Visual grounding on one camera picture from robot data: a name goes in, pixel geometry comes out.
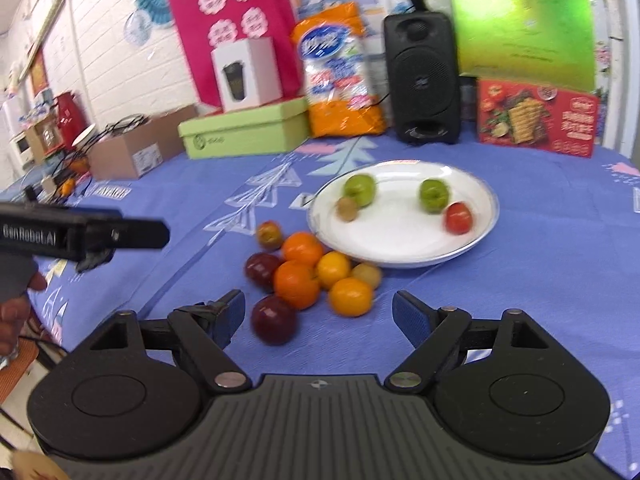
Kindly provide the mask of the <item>person's left hand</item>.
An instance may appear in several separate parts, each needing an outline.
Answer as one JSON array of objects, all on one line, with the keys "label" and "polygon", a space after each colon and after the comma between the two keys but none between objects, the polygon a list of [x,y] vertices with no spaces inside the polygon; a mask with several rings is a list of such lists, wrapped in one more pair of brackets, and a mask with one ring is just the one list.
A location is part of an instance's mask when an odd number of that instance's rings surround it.
[{"label": "person's left hand", "polygon": [[1,356],[8,358],[16,348],[18,337],[29,318],[32,303],[28,291],[42,292],[48,286],[44,276],[36,271],[28,282],[1,279]]}]

